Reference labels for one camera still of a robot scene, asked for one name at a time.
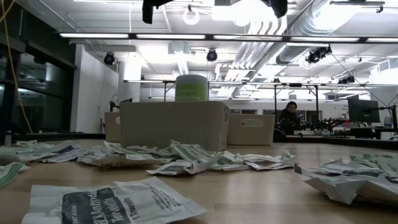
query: computer monitor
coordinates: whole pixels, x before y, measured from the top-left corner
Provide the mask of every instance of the computer monitor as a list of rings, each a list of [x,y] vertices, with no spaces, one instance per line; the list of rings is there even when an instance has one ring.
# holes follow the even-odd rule
[[[379,102],[372,100],[348,99],[351,122],[380,123]]]

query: cardboard box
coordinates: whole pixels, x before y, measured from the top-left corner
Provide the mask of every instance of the cardboard box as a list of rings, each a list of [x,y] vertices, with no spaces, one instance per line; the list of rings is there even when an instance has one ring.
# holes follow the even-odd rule
[[[107,142],[121,142],[120,114],[105,112],[105,130]]]
[[[275,115],[231,114],[228,144],[269,146],[274,138]]]
[[[226,148],[229,108],[217,101],[121,103],[123,146],[164,148],[171,139],[208,151]]]

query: yellow cable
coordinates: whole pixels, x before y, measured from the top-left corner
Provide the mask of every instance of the yellow cable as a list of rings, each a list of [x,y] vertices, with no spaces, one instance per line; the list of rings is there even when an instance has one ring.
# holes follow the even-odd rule
[[[9,10],[10,10],[10,8],[11,8],[11,6],[12,6],[13,3],[14,3],[14,1],[11,3],[11,5],[10,5],[10,7],[8,8],[7,12],[9,12]],[[15,89],[16,89],[17,94],[18,94],[19,103],[21,104],[22,113],[24,114],[24,117],[25,117],[27,126],[29,127],[30,133],[33,134],[32,128],[30,127],[30,124],[29,124],[29,120],[27,119],[27,116],[26,116],[26,114],[25,114],[25,109],[24,109],[24,105],[22,104],[21,95],[19,94],[19,91],[18,91],[18,82],[17,82],[17,77],[16,77],[16,75],[15,75],[14,63],[13,63],[13,61],[12,61],[12,55],[11,55],[10,41],[9,41],[9,38],[8,38],[8,28],[7,28],[7,21],[6,21],[7,12],[6,12],[5,9],[4,9],[4,2],[3,2],[3,4],[1,4],[1,7],[2,7],[3,17],[0,19],[0,22],[1,22],[2,20],[4,20],[4,30],[6,31],[6,40],[7,40],[7,46],[8,46],[8,55],[9,55],[9,59],[11,60],[11,63],[10,63],[10,64],[11,64],[12,75],[14,76]]]
[[[14,5],[14,3],[15,3],[15,0],[12,0],[11,4],[10,4],[10,6],[8,7],[8,9],[6,10],[6,12],[4,12],[4,9],[3,9],[3,11],[2,11],[2,17],[0,18],[0,23],[2,22],[2,20],[3,20],[4,18],[6,18],[6,15],[7,15],[8,12],[11,10],[11,7],[12,7],[12,5]]]

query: black jacket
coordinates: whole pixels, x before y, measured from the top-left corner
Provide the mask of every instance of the black jacket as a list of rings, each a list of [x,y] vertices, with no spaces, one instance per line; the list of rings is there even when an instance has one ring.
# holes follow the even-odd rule
[[[287,109],[282,111],[279,116],[279,122],[285,123],[284,127],[291,131],[301,130],[300,119],[296,113],[290,113]]]

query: wooden table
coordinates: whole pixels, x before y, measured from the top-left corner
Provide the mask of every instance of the wooden table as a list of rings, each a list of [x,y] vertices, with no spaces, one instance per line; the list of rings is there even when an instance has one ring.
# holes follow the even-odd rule
[[[78,140],[82,146],[101,144],[100,140]],[[240,154],[276,156],[289,150],[304,167],[318,166],[328,159],[352,153],[394,151],[327,144],[283,144],[273,146],[230,146]],[[106,169],[77,162],[43,164],[31,162],[31,170],[18,174],[0,189],[0,223],[20,223],[29,209],[32,185],[100,186],[112,181],[142,180],[152,177],[143,169]],[[208,213],[177,223],[398,223],[397,207],[375,204],[345,205],[303,183],[292,169],[258,172],[205,171],[197,175],[159,176],[184,197],[204,206]]]

